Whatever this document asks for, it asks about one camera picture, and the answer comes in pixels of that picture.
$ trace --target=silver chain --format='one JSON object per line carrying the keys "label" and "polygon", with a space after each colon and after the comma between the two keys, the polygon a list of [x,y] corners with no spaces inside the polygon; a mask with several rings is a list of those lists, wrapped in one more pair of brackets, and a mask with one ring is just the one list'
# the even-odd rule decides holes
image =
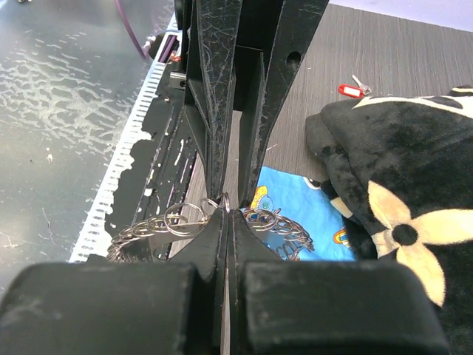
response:
{"label": "silver chain", "polygon": [[[210,205],[215,209],[223,207],[227,212],[230,211],[230,200],[228,194],[224,193],[220,199],[220,204],[217,205],[209,198],[200,200],[199,205],[193,203],[177,203],[170,206],[162,215],[153,216],[139,223],[134,224],[118,233],[112,238],[112,244],[108,248],[107,260],[111,263],[136,263],[127,256],[123,249],[130,246],[138,240],[147,239],[156,236],[159,233],[171,233],[178,237],[189,239],[196,237],[210,220],[211,214],[205,213],[204,205]],[[190,223],[188,219],[180,214],[172,214],[176,209],[182,207],[190,207],[196,210],[201,215],[201,218],[194,223]],[[307,231],[296,221],[290,220],[281,216],[281,209],[274,212],[265,209],[246,209],[243,211],[243,216],[248,222],[248,225],[254,231],[271,231],[273,233],[284,236],[289,246],[283,246],[283,254],[289,260],[297,260],[301,247],[313,251],[313,241]],[[191,231],[180,231],[183,227],[195,227]]]}

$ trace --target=red key tag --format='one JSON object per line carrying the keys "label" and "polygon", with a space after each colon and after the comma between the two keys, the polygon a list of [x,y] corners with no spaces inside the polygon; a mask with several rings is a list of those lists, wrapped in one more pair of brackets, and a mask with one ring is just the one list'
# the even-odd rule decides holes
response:
{"label": "red key tag", "polygon": [[346,84],[340,85],[338,87],[338,92],[340,92],[342,95],[350,96],[351,98],[362,98],[364,96],[362,89]]}

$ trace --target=wooden floor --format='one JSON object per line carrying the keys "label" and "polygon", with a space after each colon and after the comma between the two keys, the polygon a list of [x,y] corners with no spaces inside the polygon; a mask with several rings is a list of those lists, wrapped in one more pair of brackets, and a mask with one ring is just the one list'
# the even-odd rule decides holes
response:
{"label": "wooden floor", "polygon": [[[355,74],[373,95],[444,95],[453,86],[473,84],[472,53],[473,33],[329,5],[274,127],[265,165],[325,179],[324,168],[306,150],[304,121],[325,104],[345,99],[339,84],[354,84]],[[239,114],[234,118],[225,191],[236,207]],[[187,201],[202,197],[199,162]],[[173,252],[182,246],[173,246]]]}

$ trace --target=flower petal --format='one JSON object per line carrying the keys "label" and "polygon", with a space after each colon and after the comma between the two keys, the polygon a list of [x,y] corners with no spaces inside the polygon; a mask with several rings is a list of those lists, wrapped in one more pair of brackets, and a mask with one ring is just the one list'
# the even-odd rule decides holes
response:
{"label": "flower petal", "polygon": [[422,243],[443,246],[473,240],[473,210],[442,209],[422,214],[410,225]]}
{"label": "flower petal", "polygon": [[368,197],[372,213],[386,228],[393,229],[398,224],[410,221],[409,208],[385,187],[370,181]]}
{"label": "flower petal", "polygon": [[421,280],[427,296],[440,307],[445,300],[445,276],[435,255],[422,243],[402,246],[396,260],[409,267]]}
{"label": "flower petal", "polygon": [[396,243],[392,238],[392,230],[385,229],[379,233],[373,234],[371,236],[372,242],[376,246],[376,251],[378,252],[378,259],[383,257],[386,254],[389,254],[391,251],[399,248],[399,244]]}

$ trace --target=beige flower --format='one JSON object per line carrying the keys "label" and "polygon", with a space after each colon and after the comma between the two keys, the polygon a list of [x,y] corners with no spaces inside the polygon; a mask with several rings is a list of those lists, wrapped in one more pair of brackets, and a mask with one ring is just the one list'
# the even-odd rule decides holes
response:
{"label": "beige flower", "polygon": [[424,244],[444,246],[473,240],[473,210],[443,209],[412,219],[406,204],[383,186],[370,181],[368,195],[373,214],[387,228],[372,236],[378,257],[397,249],[396,260],[411,268],[429,298],[442,306],[443,270]]}

